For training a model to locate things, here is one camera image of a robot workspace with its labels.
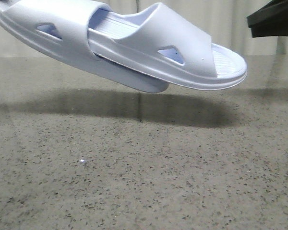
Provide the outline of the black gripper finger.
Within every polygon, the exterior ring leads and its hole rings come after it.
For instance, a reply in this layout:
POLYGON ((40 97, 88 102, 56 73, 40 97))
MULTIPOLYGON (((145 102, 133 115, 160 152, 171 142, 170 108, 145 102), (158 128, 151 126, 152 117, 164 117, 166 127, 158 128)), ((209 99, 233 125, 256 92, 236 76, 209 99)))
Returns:
POLYGON ((288 0, 272 0, 247 17, 252 37, 288 36, 288 0))

